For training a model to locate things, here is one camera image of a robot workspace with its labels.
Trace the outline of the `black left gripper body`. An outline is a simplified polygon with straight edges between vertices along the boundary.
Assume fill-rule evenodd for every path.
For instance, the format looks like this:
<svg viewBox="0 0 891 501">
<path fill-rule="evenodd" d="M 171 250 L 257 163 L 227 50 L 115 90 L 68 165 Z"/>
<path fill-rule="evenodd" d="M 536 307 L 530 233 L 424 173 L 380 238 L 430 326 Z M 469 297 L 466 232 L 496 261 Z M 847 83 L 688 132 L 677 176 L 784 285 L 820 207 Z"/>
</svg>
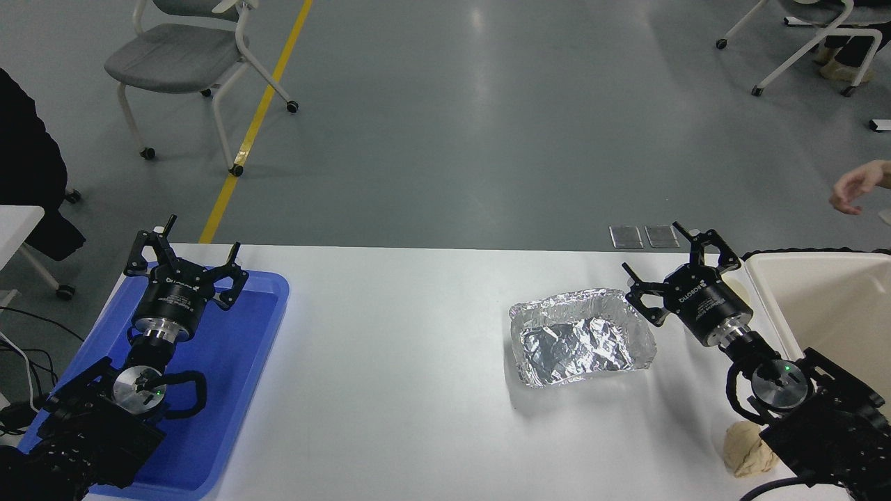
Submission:
<svg viewBox="0 0 891 501">
<path fill-rule="evenodd" d="M 195 333 L 214 286 L 201 281 L 205 267 L 192 263 L 157 266 L 150 270 L 149 285 L 140 299 L 133 326 L 145 331 L 150 321 L 171 321 L 185 333 Z"/>
</svg>

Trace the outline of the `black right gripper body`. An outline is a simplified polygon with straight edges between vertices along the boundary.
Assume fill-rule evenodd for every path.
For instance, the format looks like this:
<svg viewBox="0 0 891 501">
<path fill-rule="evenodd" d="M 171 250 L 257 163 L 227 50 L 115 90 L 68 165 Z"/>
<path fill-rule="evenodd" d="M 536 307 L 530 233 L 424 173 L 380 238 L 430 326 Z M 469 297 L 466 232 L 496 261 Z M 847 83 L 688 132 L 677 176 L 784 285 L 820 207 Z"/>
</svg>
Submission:
<svg viewBox="0 0 891 501">
<path fill-rule="evenodd" d="M 749 323 L 749 307 L 713 267 L 682 265 L 665 277 L 665 308 L 694 336 L 717 336 L 726 321 Z"/>
</svg>

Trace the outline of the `person's hand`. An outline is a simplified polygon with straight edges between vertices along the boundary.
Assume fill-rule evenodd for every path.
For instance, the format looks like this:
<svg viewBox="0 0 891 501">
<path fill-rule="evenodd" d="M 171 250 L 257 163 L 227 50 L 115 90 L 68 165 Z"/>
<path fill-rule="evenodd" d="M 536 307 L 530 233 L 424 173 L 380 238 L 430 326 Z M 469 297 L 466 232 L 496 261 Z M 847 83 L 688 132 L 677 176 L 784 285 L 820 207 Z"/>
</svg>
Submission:
<svg viewBox="0 0 891 501">
<path fill-rule="evenodd" d="M 850 170 L 836 181 L 828 202 L 838 212 L 851 216 L 860 215 L 862 207 L 855 205 L 856 200 L 871 193 L 876 187 L 884 187 L 884 180 L 884 162 L 865 163 Z"/>
</svg>

